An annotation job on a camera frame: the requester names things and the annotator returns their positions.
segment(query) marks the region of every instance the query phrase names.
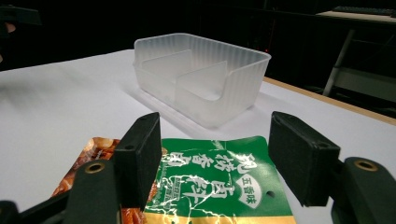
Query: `green packaging label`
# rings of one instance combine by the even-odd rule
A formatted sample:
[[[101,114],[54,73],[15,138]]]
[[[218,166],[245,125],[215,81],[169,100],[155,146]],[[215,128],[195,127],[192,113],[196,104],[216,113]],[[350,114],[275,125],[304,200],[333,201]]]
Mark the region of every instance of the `green packaging label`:
[[[145,210],[148,223],[178,223],[185,217],[192,224],[211,223],[209,217],[222,217],[221,223],[235,223],[238,217],[295,223],[265,138],[163,139],[163,147],[167,152],[156,178],[158,190]]]

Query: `wooden table edge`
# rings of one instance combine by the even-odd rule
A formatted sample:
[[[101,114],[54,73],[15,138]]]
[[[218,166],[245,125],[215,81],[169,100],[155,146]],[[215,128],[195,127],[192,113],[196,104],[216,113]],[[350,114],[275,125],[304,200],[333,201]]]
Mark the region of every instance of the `wooden table edge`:
[[[355,106],[355,105],[350,105],[350,104],[347,104],[347,103],[344,103],[344,102],[341,102],[341,101],[338,101],[338,100],[334,100],[334,99],[332,99],[330,97],[326,97],[326,96],[314,93],[312,91],[306,91],[306,90],[303,90],[301,88],[298,88],[298,87],[295,87],[295,86],[291,86],[290,84],[287,84],[287,83],[284,83],[284,82],[281,82],[281,81],[277,81],[277,80],[274,80],[274,79],[269,78],[269,77],[264,77],[263,81],[271,83],[271,84],[276,85],[278,87],[290,90],[290,91],[298,92],[298,93],[300,93],[302,95],[306,95],[306,96],[312,97],[314,99],[323,101],[323,102],[331,104],[331,105],[336,105],[336,106],[342,107],[344,109],[347,109],[349,111],[353,111],[353,112],[358,113],[358,114],[362,114],[362,115],[367,116],[367,117],[372,118],[372,119],[378,119],[378,120],[381,120],[383,122],[386,122],[386,123],[389,123],[389,124],[392,124],[392,125],[396,125],[396,119],[393,119],[391,117],[375,113],[373,111],[370,111],[370,110],[367,110],[367,109],[364,109],[364,108],[361,108],[361,107],[358,107],[358,106]]]

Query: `plastic container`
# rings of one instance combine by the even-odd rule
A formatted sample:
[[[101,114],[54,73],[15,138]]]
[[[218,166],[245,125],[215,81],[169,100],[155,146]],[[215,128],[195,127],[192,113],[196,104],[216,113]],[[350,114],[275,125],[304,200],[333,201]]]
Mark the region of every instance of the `plastic container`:
[[[134,42],[139,87],[206,128],[219,127],[252,106],[267,53],[189,34]]]

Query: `keyboard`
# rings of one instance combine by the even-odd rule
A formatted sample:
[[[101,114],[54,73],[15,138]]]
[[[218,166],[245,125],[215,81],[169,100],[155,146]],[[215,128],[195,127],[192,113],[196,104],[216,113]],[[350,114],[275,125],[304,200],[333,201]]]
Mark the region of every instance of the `keyboard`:
[[[374,8],[374,7],[335,7],[332,9],[332,11],[367,14],[367,15],[378,15],[378,16],[391,16],[394,9]]]

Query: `white tabletop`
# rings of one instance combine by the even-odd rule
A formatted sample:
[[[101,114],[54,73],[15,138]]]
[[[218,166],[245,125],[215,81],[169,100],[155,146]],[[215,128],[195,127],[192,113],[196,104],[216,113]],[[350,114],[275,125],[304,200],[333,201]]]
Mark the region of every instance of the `white tabletop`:
[[[219,140],[268,139],[271,113],[289,113],[340,146],[341,161],[367,158],[396,176],[394,125],[263,82],[254,106],[208,130],[138,89],[133,61],[130,49],[0,73],[0,200],[20,211],[47,200],[90,138],[122,138],[152,111],[162,116],[163,138]],[[332,223],[331,200],[302,208],[285,191],[298,223]]]

